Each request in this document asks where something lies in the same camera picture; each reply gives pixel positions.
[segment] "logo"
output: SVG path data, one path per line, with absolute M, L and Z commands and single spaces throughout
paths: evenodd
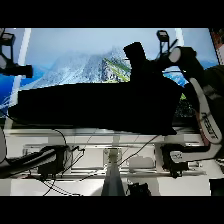
M 212 128 L 212 125 L 211 125 L 210 122 L 209 122 L 209 119 L 208 119 L 208 117 L 207 117 L 207 114 L 206 114 L 206 113 L 201 113 L 201 114 L 202 114 L 202 118 L 203 118 L 205 127 L 206 127 L 208 133 L 210 134 L 211 138 L 213 138 L 213 139 L 214 139 L 214 138 L 218 139 L 218 137 L 217 137 L 215 131 L 214 131 L 213 128 Z

